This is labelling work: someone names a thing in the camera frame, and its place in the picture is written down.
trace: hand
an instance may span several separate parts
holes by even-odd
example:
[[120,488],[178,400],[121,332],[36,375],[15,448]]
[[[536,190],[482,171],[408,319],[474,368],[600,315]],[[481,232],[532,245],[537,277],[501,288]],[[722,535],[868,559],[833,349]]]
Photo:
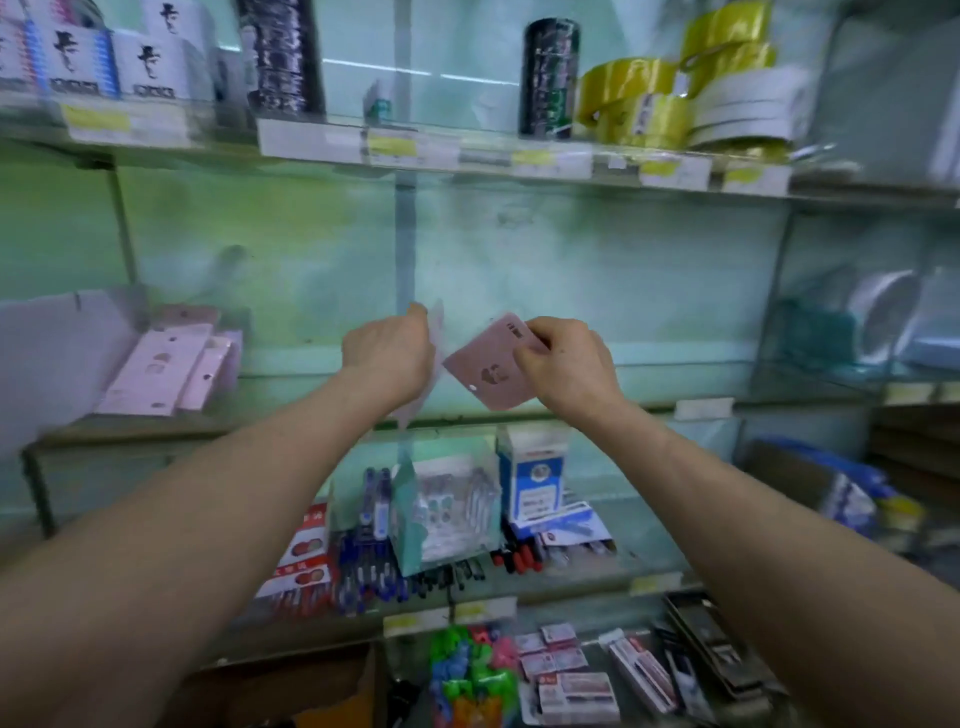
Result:
[[516,364],[537,397],[558,417],[578,429],[596,414],[626,401],[603,339],[584,322],[541,316],[528,321],[550,354],[514,349]]
[[433,371],[426,308],[411,303],[405,316],[390,316],[355,328],[344,337],[344,369],[362,372],[383,392],[393,412],[415,400]]

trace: pink packaging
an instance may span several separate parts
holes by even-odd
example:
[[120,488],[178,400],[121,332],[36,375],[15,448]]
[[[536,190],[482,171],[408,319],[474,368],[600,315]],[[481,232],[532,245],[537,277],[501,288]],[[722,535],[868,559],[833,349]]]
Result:
[[535,396],[533,387],[514,361],[517,347],[528,347],[537,353],[550,352],[516,314],[508,313],[448,356],[444,367],[488,409],[503,412]]

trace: forearm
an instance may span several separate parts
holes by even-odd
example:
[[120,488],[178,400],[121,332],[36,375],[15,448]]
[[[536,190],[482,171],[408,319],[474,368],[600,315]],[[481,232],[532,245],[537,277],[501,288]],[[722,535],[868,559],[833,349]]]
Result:
[[344,370],[81,519],[5,574],[0,714],[11,714],[4,698],[29,705],[39,691],[49,705],[57,688],[85,693],[118,666],[176,679],[269,576],[340,459],[388,414],[378,387]]
[[821,716],[892,726],[956,710],[947,680],[960,670],[960,597],[948,587],[637,407],[597,413],[582,430],[634,483],[732,624]]

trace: blue and white box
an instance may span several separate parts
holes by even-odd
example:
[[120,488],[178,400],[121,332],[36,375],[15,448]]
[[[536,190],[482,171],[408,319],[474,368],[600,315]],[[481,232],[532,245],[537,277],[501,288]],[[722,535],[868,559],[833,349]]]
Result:
[[109,33],[79,25],[26,26],[27,45],[43,93],[116,98],[117,72]]
[[497,429],[503,513],[508,521],[529,521],[560,508],[569,432],[568,427],[556,425],[502,425]]

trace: red and white package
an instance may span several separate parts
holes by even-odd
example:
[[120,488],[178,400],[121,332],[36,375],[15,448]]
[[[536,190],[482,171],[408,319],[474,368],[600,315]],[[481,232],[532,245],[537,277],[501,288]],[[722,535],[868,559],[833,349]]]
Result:
[[303,523],[280,557],[274,575],[263,583],[256,598],[328,584],[331,581],[326,543],[326,503],[310,506]]

